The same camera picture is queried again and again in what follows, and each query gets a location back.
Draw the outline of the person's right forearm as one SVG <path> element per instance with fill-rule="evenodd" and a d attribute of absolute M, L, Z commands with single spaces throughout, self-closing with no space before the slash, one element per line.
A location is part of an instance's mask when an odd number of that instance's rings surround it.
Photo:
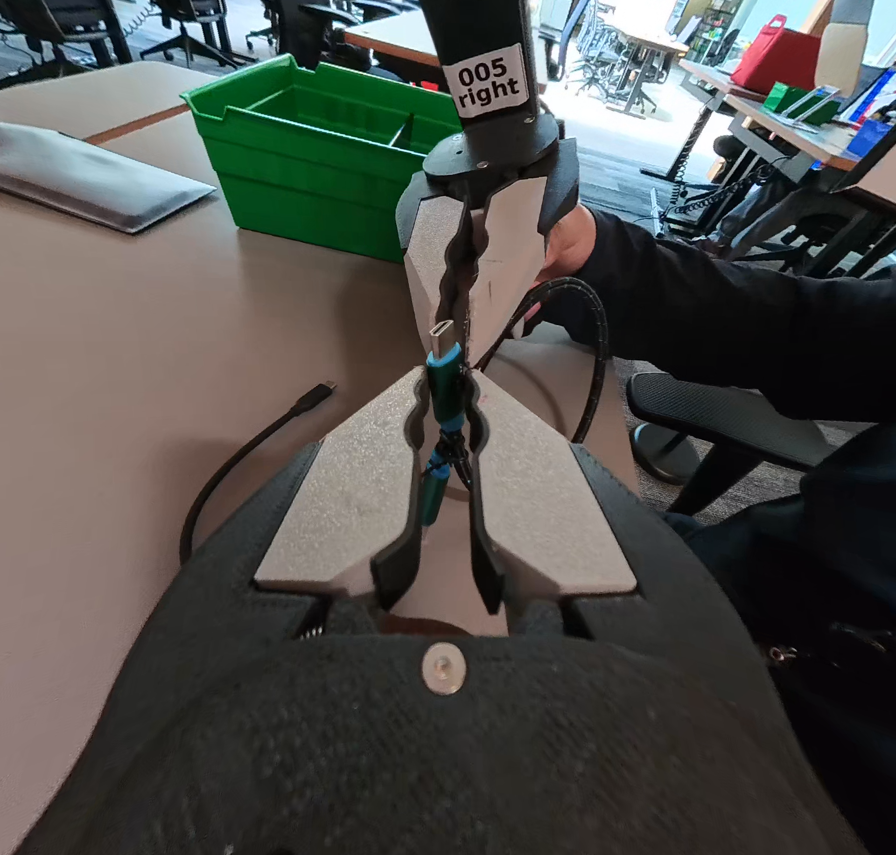
<path fill-rule="evenodd" d="M 596 244 L 574 277 L 603 304 L 613 356 L 758 391 L 792 419 L 894 422 L 893 277 L 795 278 L 592 213 Z"/>

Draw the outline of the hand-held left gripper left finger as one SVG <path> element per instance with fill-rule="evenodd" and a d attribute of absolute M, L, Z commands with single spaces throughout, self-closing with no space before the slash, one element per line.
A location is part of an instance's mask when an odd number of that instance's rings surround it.
<path fill-rule="evenodd" d="M 416 367 L 331 431 L 254 580 L 263 589 L 394 606 L 420 568 L 427 373 Z"/>

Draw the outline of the braided usb cable green plugs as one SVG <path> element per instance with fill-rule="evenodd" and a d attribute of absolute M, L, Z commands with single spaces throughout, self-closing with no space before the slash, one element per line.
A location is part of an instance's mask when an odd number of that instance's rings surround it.
<path fill-rule="evenodd" d="M 487 368 L 498 347 L 530 312 L 565 291 L 573 292 L 582 299 L 595 334 L 594 364 L 588 397 L 571 440 L 573 444 L 582 444 L 597 413 L 609 361 L 609 328 L 606 312 L 593 287 L 572 277 L 556 278 L 535 285 L 511 314 L 498 340 L 487 349 L 476 364 L 476 368 Z M 425 365 L 430 401 L 440 430 L 439 439 L 421 474 L 420 523 L 425 529 L 432 526 L 438 517 L 452 471 L 456 472 L 467 490 L 472 486 L 469 453 L 462 434 L 466 421 L 464 393 L 469 365 L 461 357 L 459 343 L 451 341 L 448 345 L 443 344 L 444 336 L 452 329 L 453 323 L 449 320 L 433 328 L 430 333 L 432 348 Z"/>

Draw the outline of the silver foil pouch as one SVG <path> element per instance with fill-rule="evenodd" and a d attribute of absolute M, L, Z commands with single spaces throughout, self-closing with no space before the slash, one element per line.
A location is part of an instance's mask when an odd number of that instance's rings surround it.
<path fill-rule="evenodd" d="M 123 234 L 139 234 L 216 191 L 39 127 L 1 123 L 1 190 Z"/>

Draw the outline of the person's right hand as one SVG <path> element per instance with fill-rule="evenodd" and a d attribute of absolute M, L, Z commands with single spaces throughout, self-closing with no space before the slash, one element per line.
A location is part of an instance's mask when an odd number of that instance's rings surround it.
<path fill-rule="evenodd" d="M 544 266 L 537 282 L 574 277 L 588 261 L 596 240 L 596 218 L 580 203 L 552 228 L 547 238 Z"/>

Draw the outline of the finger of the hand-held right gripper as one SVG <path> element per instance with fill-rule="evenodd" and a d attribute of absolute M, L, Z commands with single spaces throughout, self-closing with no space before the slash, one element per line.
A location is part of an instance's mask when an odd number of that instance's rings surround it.
<path fill-rule="evenodd" d="M 497 343 L 543 267 L 539 218 L 546 177 L 525 178 L 494 193 L 485 219 L 487 244 L 469 290 L 467 364 L 474 367 Z"/>
<path fill-rule="evenodd" d="M 420 201 L 405 250 L 414 319 L 421 341 L 430 340 L 430 331 L 442 322 L 442 300 L 450 283 L 449 249 L 462 230 L 466 206 L 449 196 Z"/>

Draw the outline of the red bag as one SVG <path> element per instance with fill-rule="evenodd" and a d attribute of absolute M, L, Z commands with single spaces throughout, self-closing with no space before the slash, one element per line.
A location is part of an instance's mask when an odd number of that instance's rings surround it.
<path fill-rule="evenodd" d="M 811 90 L 821 42 L 820 35 L 787 28 L 787 17 L 777 14 L 756 34 L 730 80 L 738 88 L 764 96 L 778 82 Z"/>

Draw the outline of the black mesh office chair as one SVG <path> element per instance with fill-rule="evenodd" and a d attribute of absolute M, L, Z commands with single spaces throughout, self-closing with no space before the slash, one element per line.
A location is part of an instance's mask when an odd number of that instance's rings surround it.
<path fill-rule="evenodd" d="M 685 382 L 662 372 L 637 372 L 625 384 L 636 464 L 678 487 L 669 513 L 693 517 L 763 465 L 806 475 L 847 444 L 835 445 L 823 426 L 851 438 L 885 432 L 894 424 L 797 420 L 778 413 L 761 395 L 743 389 Z"/>

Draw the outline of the green plastic bin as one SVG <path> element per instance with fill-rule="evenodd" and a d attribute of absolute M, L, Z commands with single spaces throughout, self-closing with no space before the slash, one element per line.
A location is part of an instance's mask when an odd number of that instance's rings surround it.
<path fill-rule="evenodd" d="M 398 264 L 399 198 L 462 128 L 448 94 L 292 55 L 182 98 L 238 228 Z"/>

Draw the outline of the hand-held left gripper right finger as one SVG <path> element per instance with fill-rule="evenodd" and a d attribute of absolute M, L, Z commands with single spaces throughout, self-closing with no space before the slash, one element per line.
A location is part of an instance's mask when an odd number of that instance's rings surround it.
<path fill-rule="evenodd" d="M 636 589 L 588 452 L 482 372 L 468 375 L 471 568 L 490 614 Z"/>

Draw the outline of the cardboard box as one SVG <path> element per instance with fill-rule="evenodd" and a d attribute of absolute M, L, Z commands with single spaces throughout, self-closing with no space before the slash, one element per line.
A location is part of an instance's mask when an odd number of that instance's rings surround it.
<path fill-rule="evenodd" d="M 857 88 L 867 43 L 867 22 L 831 21 L 821 37 L 814 86 L 849 97 Z"/>

